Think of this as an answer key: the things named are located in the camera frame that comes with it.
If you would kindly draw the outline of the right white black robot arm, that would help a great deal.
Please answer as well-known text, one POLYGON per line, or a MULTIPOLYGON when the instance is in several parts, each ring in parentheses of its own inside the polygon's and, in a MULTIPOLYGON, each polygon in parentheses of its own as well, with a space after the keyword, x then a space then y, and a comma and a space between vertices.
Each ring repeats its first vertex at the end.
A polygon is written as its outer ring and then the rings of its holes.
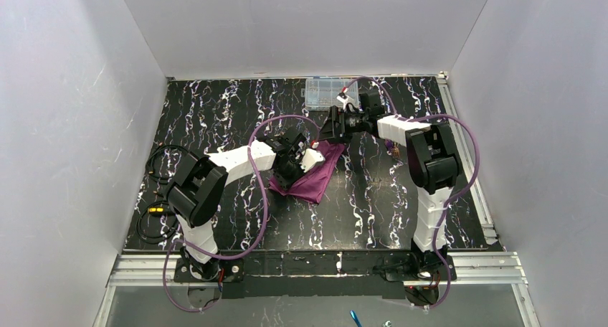
POLYGON ((336 98, 340 104, 330 107, 321 140, 345 144, 355 133, 369 133, 407 150, 409 174, 417 187, 417 224, 411 252, 400 265, 416 275, 437 272, 447 262, 448 199, 462 174, 450 124, 410 121, 389 113, 379 94, 371 91, 359 95, 358 107, 345 92, 336 98))

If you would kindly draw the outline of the purple handled utensil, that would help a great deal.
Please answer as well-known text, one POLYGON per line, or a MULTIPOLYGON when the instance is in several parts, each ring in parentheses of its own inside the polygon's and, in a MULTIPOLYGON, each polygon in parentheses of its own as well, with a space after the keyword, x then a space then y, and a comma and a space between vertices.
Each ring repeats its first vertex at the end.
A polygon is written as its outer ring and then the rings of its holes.
POLYGON ((387 149, 387 151, 389 152, 389 154, 390 154, 391 156, 392 156, 392 154, 391 154, 392 149, 393 149, 393 148, 398 148, 398 147, 397 147, 397 146, 395 146, 395 145, 394 145, 394 143, 393 143, 393 142, 391 142, 391 141, 387 141, 387 142, 385 143, 385 146, 386 146, 386 149, 387 149))

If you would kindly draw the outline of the purple cloth napkin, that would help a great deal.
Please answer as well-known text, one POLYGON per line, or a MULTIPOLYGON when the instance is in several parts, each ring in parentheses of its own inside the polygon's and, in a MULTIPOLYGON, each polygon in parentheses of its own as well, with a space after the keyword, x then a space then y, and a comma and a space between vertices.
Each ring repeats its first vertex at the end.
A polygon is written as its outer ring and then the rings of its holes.
POLYGON ((338 159, 345 150, 341 143, 317 142, 319 151, 325 161, 312 168, 304 177, 298 179, 289 189, 283 189, 277 179, 270 179, 269 188, 282 196, 293 196, 306 202, 319 204, 326 192, 338 159))

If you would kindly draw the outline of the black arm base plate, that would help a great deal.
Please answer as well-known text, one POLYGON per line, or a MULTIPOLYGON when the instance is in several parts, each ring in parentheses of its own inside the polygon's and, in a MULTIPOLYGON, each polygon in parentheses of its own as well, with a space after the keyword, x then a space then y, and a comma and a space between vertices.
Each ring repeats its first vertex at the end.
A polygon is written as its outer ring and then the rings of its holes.
POLYGON ((254 251, 236 260, 217 260, 209 279, 186 270, 179 258, 169 271, 175 283, 221 285, 226 299, 270 296, 380 296, 436 301, 438 288, 456 280, 447 257, 434 273, 411 274, 400 264, 411 250, 254 251))

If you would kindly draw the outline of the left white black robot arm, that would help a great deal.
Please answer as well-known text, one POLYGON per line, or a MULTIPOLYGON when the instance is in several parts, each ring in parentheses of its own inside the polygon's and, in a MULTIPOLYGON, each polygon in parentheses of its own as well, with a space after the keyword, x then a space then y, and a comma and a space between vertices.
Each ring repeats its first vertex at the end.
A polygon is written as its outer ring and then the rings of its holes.
POLYGON ((256 171, 271 171, 279 187, 289 189, 324 161, 324 155, 307 147, 303 134, 294 130, 231 151, 187 154, 163 194, 183 231, 186 243, 180 254, 186 270, 209 279, 219 269, 211 220, 225 186, 256 171))

